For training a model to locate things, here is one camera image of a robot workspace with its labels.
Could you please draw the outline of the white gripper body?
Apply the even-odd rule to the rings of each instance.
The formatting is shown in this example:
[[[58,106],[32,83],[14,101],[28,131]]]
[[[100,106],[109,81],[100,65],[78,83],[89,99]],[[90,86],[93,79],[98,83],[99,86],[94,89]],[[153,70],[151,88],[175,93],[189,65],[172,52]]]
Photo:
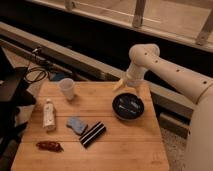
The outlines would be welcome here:
[[[125,81],[129,87],[137,87],[144,79],[146,69],[144,67],[137,66],[134,63],[129,65],[129,68],[125,74]]]

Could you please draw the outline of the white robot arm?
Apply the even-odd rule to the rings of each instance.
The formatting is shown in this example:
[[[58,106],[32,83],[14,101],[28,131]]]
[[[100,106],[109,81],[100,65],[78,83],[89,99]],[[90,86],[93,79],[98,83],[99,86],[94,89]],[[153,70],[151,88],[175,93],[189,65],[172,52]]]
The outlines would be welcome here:
[[[189,126],[182,171],[213,171],[213,78],[160,57],[156,44],[136,44],[125,75],[115,84],[139,92],[145,70],[150,70],[196,105]]]

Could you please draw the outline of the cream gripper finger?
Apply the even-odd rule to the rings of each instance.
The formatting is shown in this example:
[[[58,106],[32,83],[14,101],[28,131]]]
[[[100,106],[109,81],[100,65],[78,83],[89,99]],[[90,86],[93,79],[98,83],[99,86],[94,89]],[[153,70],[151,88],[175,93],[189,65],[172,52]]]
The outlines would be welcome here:
[[[141,93],[140,86],[136,87],[135,90],[136,90],[136,95],[137,95],[137,97],[140,98],[140,97],[141,97],[141,96],[140,96],[140,93]]]
[[[113,91],[119,91],[120,89],[123,89],[125,87],[125,80],[120,79],[113,87]]]

